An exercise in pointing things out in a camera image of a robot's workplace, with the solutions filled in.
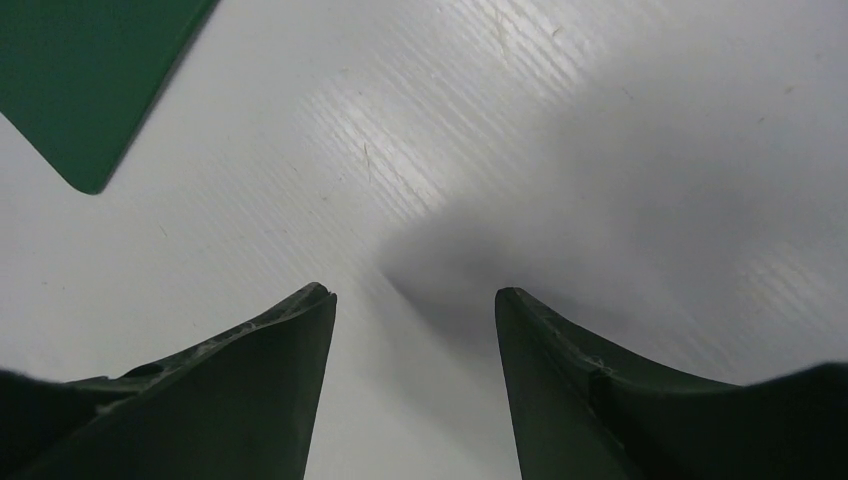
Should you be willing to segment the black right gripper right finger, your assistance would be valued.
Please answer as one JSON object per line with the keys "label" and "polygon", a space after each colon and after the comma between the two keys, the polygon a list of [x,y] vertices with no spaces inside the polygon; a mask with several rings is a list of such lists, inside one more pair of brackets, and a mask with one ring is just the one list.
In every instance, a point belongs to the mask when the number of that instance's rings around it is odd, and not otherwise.
{"label": "black right gripper right finger", "polygon": [[495,321],[525,479],[843,479],[847,366],[746,386],[664,366],[519,288]]}

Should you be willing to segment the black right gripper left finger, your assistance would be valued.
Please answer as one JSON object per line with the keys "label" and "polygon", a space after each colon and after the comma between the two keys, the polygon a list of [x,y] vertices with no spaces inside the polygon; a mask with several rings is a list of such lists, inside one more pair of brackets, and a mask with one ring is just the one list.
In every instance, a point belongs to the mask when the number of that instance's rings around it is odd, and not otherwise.
{"label": "black right gripper left finger", "polygon": [[337,297],[311,283],[122,376],[1,374],[5,479],[301,479]]}

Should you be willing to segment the green placemat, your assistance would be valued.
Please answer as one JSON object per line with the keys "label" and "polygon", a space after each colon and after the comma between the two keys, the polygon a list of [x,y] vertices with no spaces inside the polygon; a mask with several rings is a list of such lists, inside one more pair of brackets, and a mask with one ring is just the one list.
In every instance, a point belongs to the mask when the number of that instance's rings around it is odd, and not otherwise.
{"label": "green placemat", "polygon": [[2,2],[2,114],[72,188],[101,193],[216,5]]}

